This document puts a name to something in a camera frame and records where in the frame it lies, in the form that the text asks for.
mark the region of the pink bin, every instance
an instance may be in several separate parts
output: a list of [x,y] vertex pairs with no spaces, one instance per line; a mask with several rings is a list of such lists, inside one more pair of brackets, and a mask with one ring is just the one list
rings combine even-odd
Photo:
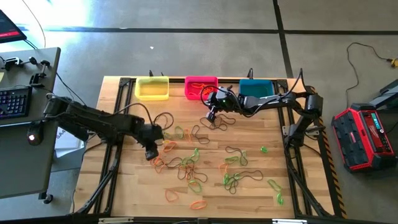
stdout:
[[[218,87],[217,77],[186,77],[185,78],[185,96],[188,100],[200,100],[200,92],[203,87],[207,85],[213,85]],[[202,98],[207,100],[209,93],[217,91],[215,88],[208,88],[205,91],[209,91],[203,94]]]

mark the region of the concrete floor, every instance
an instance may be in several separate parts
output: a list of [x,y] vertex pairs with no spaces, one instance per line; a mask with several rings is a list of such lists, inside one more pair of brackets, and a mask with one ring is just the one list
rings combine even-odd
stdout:
[[[45,26],[277,28],[272,0],[26,2]],[[391,22],[398,19],[395,0],[279,0],[279,6],[285,29],[398,30],[397,23]],[[28,39],[38,47],[43,46],[39,28],[21,2],[0,2],[0,8],[15,23],[30,24]],[[46,32],[45,35],[47,47],[62,49],[59,74],[89,106],[96,105],[105,75],[146,75],[151,69],[170,76],[243,77],[252,67],[255,77],[286,77],[278,34]],[[384,57],[397,57],[397,38],[287,35],[295,77],[302,67],[306,84],[314,86],[324,97],[326,124],[345,108],[344,90],[355,84],[354,73],[346,60],[348,44],[370,44]],[[14,42],[1,44],[0,52],[28,48],[23,42]],[[391,69],[369,49],[354,46],[350,52],[360,79],[359,86],[349,93],[350,102],[371,100],[381,87],[397,78],[398,70]],[[58,81],[55,92],[68,95]],[[397,223],[398,172],[383,179],[347,173],[329,126],[327,132],[349,218]],[[77,155],[69,159],[78,164],[80,158]],[[54,194],[55,201],[50,205],[42,205],[36,195],[0,200],[0,220],[68,213],[77,176],[78,169],[52,173],[49,193]]]

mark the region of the plastic bin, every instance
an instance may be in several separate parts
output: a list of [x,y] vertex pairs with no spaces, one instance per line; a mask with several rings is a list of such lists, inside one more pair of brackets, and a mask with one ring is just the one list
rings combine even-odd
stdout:
[[239,93],[245,96],[265,97],[275,95],[270,80],[240,80]]
[[[185,78],[185,96],[187,97],[188,100],[200,100],[200,92],[203,89],[203,87],[205,87],[207,85],[218,86],[217,77],[186,77]],[[203,94],[202,98],[204,100],[207,100],[209,93]]]
[[169,77],[138,77],[134,94],[139,100],[168,100]]

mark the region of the red power station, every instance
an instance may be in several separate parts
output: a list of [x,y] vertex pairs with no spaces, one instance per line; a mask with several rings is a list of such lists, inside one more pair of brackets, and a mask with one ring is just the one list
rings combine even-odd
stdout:
[[397,158],[373,105],[352,104],[333,117],[331,125],[350,172],[396,166]]

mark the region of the yellow bin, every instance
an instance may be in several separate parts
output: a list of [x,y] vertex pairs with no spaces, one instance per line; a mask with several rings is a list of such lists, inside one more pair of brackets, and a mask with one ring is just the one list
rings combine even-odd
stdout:
[[139,100],[168,100],[169,77],[138,77],[134,94]]

